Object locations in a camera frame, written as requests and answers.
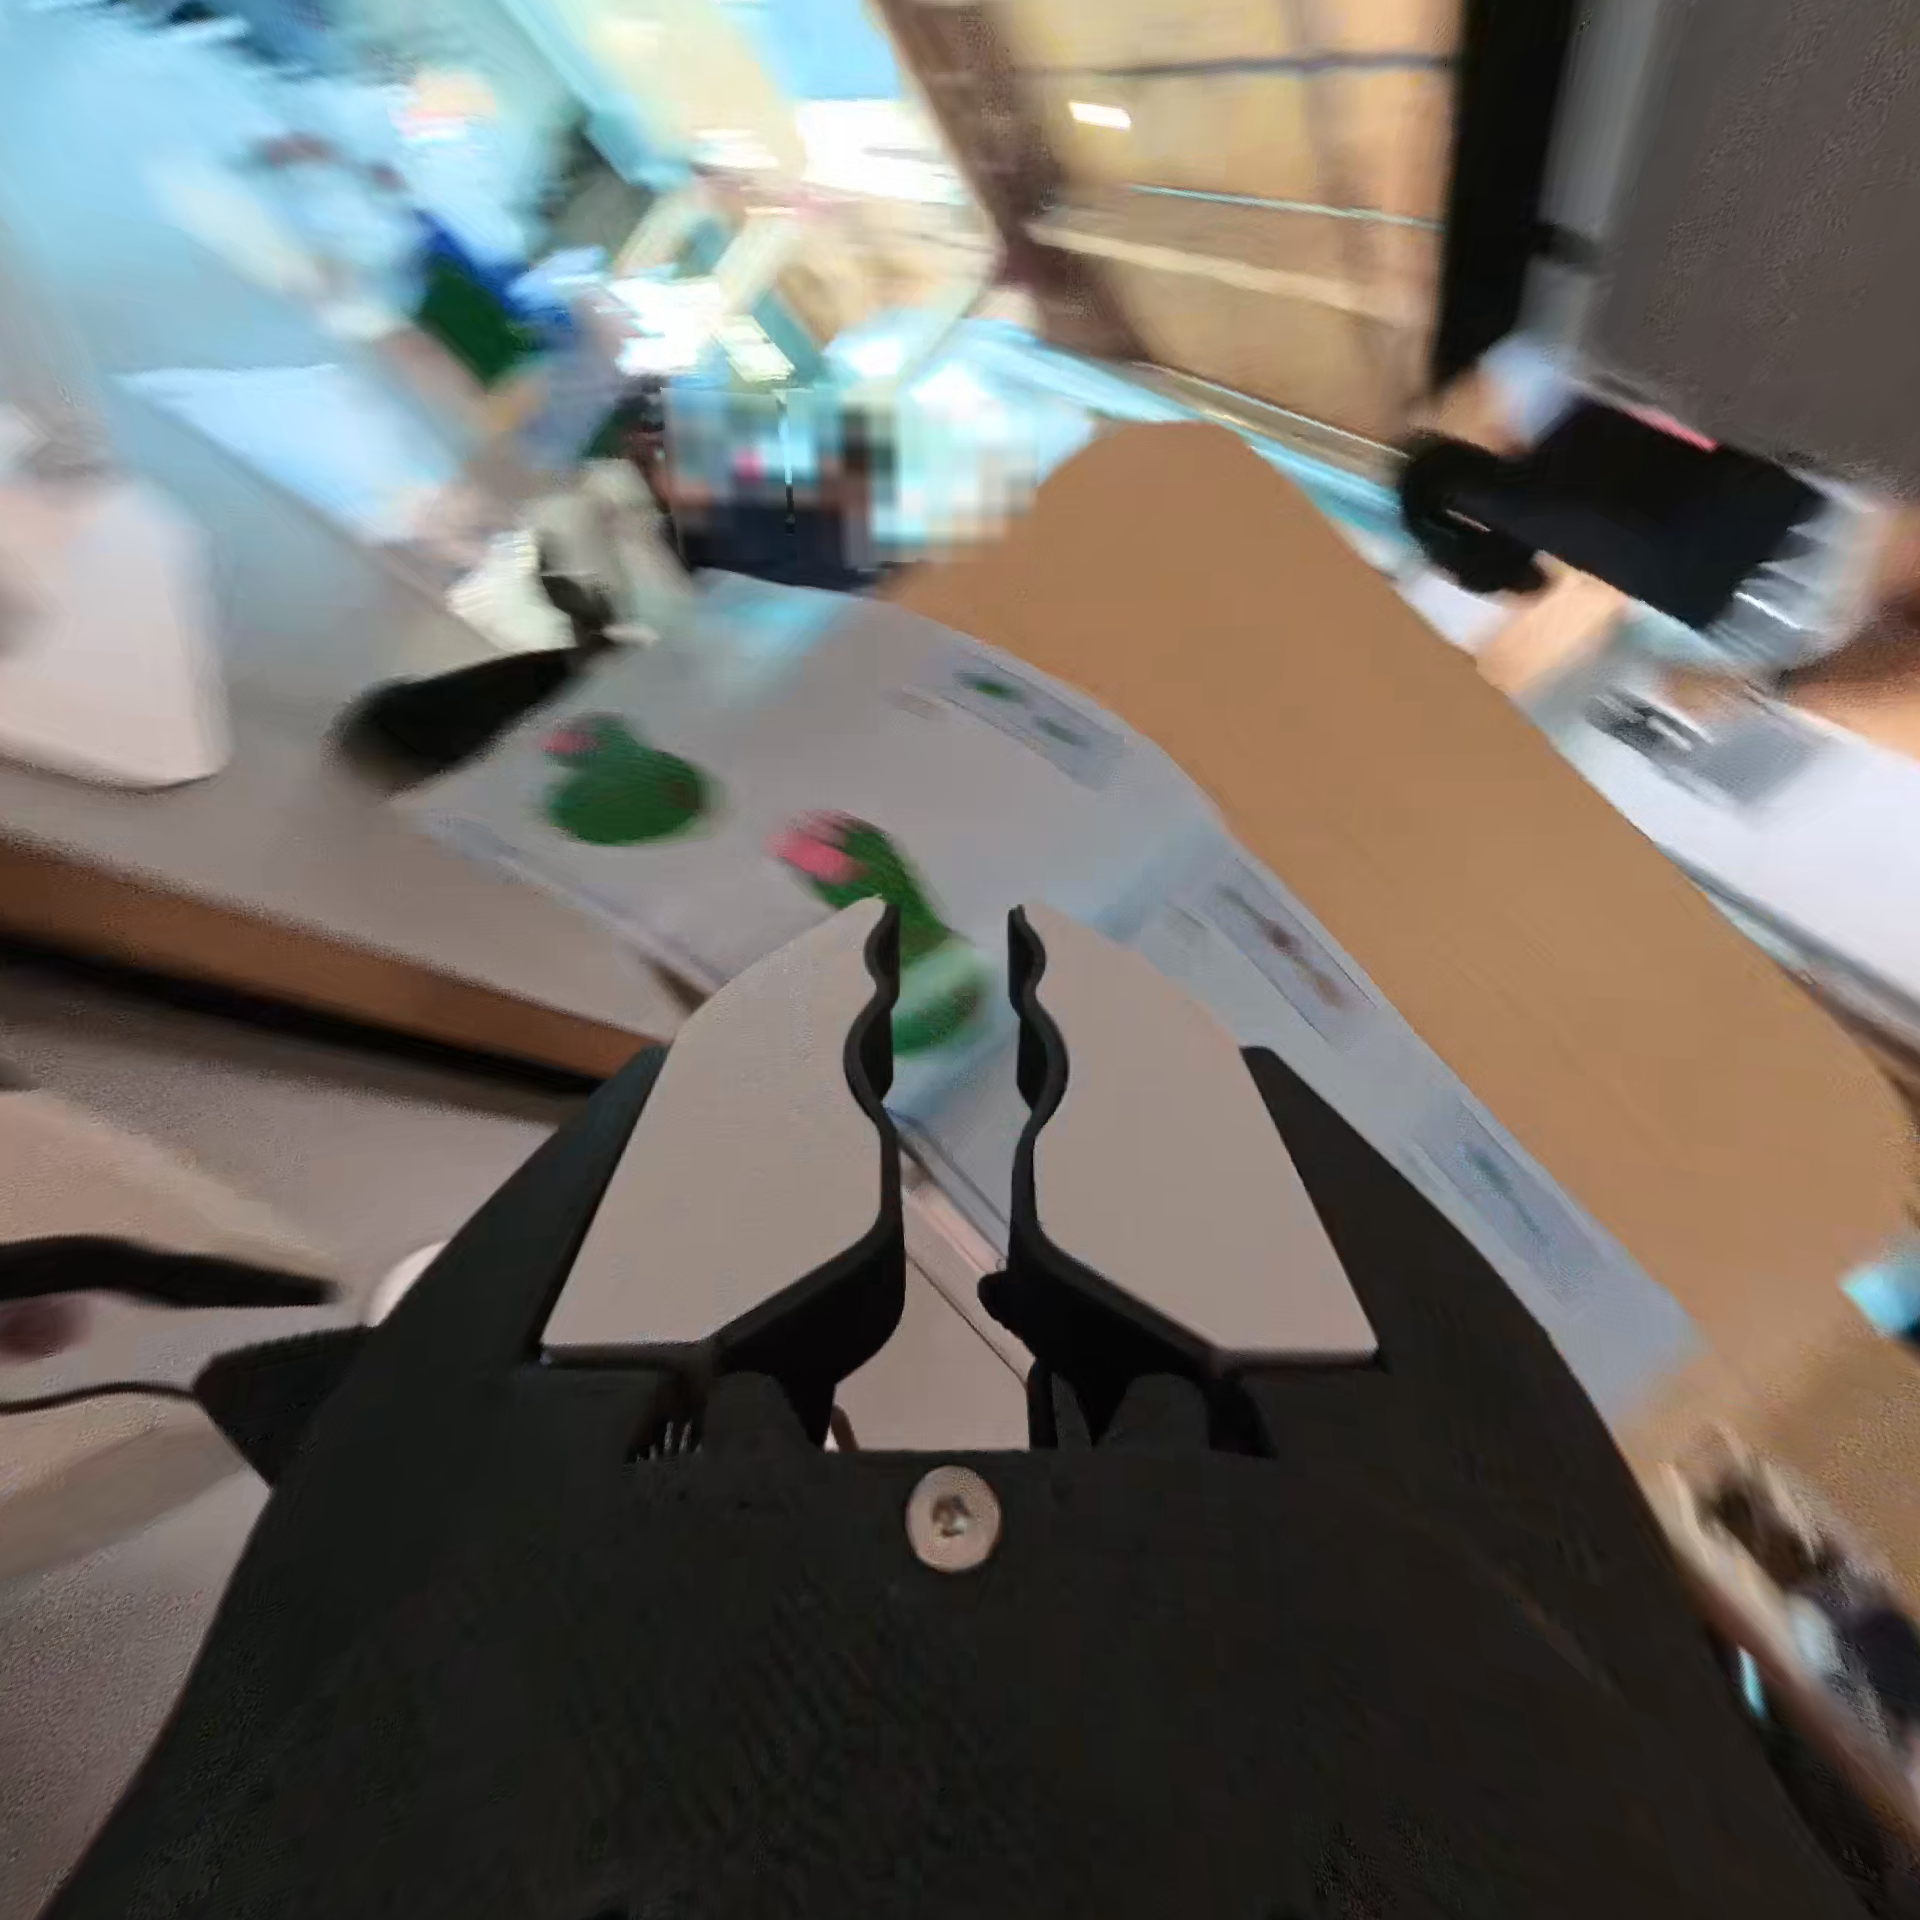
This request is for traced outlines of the black wedge-shaped object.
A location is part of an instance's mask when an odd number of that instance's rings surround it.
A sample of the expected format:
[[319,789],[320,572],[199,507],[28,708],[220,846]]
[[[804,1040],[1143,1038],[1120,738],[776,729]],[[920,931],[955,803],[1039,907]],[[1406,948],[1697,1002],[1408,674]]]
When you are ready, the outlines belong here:
[[578,681],[598,654],[571,646],[504,654],[374,686],[339,715],[332,749],[399,794],[462,768],[522,717]]

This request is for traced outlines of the open instruction booklet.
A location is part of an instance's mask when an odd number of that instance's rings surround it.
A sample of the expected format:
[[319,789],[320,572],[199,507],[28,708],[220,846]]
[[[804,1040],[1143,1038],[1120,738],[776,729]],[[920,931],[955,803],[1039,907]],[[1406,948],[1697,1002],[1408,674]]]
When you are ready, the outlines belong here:
[[894,608],[726,593],[399,800],[433,842],[713,992],[854,899],[897,906],[889,1108],[1006,1241],[1024,1101],[1006,917],[1041,904],[1272,1049],[1491,1260],[1610,1420],[1698,1354],[1684,1307],[1442,1065],[1162,745]]

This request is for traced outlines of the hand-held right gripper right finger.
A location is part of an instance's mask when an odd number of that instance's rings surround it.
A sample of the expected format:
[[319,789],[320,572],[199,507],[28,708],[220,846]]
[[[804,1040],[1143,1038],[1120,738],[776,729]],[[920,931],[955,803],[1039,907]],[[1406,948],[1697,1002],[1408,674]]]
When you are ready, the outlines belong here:
[[1355,1364],[1379,1334],[1231,1029],[1042,904],[1009,918],[1019,1025],[1003,1274],[1200,1370]]

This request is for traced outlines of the wood-edged desk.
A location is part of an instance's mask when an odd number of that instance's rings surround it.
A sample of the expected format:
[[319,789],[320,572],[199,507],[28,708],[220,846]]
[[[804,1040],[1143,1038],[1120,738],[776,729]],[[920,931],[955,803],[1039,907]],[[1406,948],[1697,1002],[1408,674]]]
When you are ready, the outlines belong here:
[[323,745],[134,794],[6,766],[6,932],[518,1065],[603,1077],[682,1003],[580,910],[450,853]]

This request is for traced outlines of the wooden booklet board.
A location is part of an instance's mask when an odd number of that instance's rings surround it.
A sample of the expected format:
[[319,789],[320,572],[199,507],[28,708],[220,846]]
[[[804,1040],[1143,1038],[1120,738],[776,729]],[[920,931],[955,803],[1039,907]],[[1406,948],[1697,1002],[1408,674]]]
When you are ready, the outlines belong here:
[[1916,1226],[1907,1107],[1306,491],[1228,427],[1127,422],[884,595],[1160,744],[1692,1309],[1644,1458],[1726,1429],[1916,1523],[1916,1356],[1841,1290]]

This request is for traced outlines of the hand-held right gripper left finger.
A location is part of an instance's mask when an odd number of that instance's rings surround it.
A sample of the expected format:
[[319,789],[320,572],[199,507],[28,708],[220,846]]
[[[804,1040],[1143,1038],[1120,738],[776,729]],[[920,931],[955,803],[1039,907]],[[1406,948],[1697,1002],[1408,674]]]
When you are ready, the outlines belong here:
[[897,913],[854,904],[710,996],[663,1054],[550,1360],[719,1350],[899,1217]]

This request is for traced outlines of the black bulky object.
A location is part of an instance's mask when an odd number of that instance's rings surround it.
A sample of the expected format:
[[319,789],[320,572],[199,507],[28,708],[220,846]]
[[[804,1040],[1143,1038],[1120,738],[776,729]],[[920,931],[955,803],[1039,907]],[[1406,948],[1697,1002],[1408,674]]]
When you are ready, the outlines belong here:
[[1698,633],[1825,507],[1783,466],[1596,401],[1512,454],[1422,435],[1400,468],[1401,518],[1455,585],[1538,593],[1560,561]]

